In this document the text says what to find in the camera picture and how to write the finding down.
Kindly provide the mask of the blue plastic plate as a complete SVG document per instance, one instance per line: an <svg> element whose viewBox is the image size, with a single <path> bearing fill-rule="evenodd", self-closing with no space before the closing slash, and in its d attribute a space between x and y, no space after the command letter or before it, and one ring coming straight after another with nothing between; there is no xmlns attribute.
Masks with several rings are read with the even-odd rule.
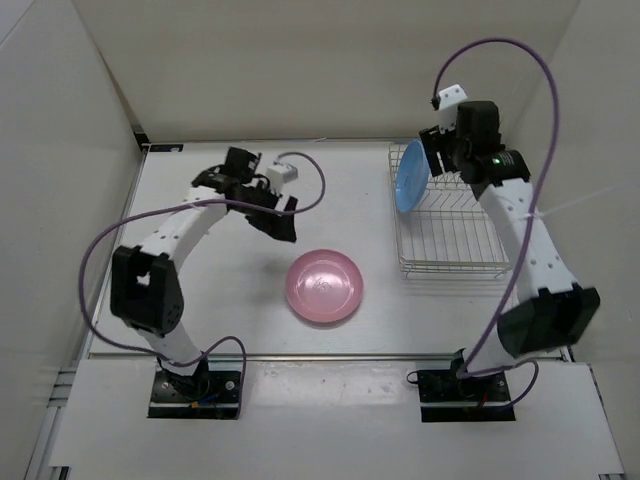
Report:
<svg viewBox="0 0 640 480"><path fill-rule="evenodd" d="M430 178L423 144L411 141L401 155L395 179L395 205L400 213L415 209L422 201Z"/></svg>

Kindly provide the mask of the pink plastic plate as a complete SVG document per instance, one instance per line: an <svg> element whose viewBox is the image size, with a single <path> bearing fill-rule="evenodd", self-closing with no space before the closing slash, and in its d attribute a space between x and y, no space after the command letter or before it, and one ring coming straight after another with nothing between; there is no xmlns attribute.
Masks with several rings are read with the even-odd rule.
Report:
<svg viewBox="0 0 640 480"><path fill-rule="evenodd" d="M318 325L346 320L360 306L364 280L357 265L335 250L317 249L289 267L285 297L302 319Z"/></svg>

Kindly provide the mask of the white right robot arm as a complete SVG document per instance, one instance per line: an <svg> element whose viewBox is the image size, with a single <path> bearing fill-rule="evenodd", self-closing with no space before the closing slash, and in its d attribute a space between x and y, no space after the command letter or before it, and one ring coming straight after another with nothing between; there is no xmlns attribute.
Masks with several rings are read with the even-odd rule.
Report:
<svg viewBox="0 0 640 480"><path fill-rule="evenodd" d="M492 101L444 99L439 124L421 134L426 159L438 172L455 171L493 224L510 262L506 295L477 344L462 353L449 387L470 400L485 376L512 368L543 352L579 342L600 307L593 287L583 287L561 259L539 214L523 156L501 140Z"/></svg>

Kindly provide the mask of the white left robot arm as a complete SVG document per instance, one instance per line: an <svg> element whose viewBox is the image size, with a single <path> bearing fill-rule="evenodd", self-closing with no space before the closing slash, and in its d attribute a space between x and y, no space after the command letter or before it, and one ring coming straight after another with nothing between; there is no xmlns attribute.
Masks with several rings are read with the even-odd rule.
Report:
<svg viewBox="0 0 640 480"><path fill-rule="evenodd" d="M112 257L111 313L160 354L167 381L188 401L207 396L211 389L208 365L181 324L179 271L188 255L231 210L275 240L296 240L292 213L297 200L282 189L298 172L276 160L260 174L259 162L259 156L247 150L229 148L223 164L192 181L184 210L171 214L140 244L119 246Z"/></svg>

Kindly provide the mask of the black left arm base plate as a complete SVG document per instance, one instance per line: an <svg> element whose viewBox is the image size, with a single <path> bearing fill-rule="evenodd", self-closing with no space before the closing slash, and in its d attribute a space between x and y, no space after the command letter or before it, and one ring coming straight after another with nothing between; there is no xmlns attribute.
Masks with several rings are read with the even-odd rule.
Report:
<svg viewBox="0 0 640 480"><path fill-rule="evenodd" d="M201 361L192 376L156 369L147 417L177 420L238 420L244 372L216 370Z"/></svg>

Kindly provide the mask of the aluminium front table rail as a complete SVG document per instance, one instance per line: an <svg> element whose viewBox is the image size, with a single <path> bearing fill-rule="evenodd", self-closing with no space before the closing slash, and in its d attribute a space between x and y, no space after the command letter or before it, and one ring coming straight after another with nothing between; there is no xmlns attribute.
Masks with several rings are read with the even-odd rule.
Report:
<svg viewBox="0 0 640 480"><path fill-rule="evenodd" d="M350 362L350 361L413 361L413 362L449 362L452 353L359 353L359 354L247 354L247 360L256 362ZM89 354L94 360L142 360L151 357L138 354ZM223 353L209 356L213 362L233 362L241 360L241 354Z"/></svg>

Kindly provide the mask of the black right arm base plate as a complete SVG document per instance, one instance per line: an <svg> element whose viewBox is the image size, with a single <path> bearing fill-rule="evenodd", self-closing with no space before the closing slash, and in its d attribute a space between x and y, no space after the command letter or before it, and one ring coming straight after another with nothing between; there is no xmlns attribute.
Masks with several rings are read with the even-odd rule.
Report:
<svg viewBox="0 0 640 480"><path fill-rule="evenodd" d="M406 380L418 388L422 423L516 420L504 373L458 379L448 370L414 370Z"/></svg>

